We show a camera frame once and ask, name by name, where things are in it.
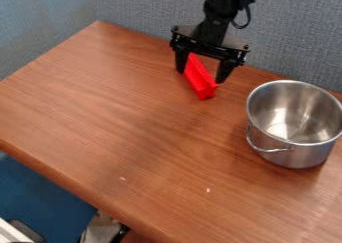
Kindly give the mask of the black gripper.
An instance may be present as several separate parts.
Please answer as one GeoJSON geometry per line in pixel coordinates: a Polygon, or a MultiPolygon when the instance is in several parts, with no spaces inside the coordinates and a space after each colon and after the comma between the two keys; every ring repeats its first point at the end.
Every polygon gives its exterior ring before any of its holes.
{"type": "Polygon", "coordinates": [[[188,55],[195,53],[219,61],[215,82],[222,84],[235,67],[246,61],[250,47],[246,42],[227,33],[228,27],[246,28],[248,24],[235,22],[236,14],[227,17],[207,16],[195,26],[176,25],[172,27],[169,46],[175,52],[176,71],[183,74],[188,55]]]}

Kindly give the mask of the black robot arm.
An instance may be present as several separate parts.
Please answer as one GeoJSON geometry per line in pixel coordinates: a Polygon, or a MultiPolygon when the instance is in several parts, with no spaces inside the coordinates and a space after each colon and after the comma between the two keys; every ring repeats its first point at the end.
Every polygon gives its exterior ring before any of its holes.
{"type": "Polygon", "coordinates": [[[235,67],[242,66],[248,44],[227,33],[228,26],[244,29],[251,21],[250,4],[255,0],[206,0],[204,19],[195,25],[175,25],[169,46],[175,52],[176,71],[183,74],[190,53],[219,60],[215,82],[223,83],[235,67]]]}

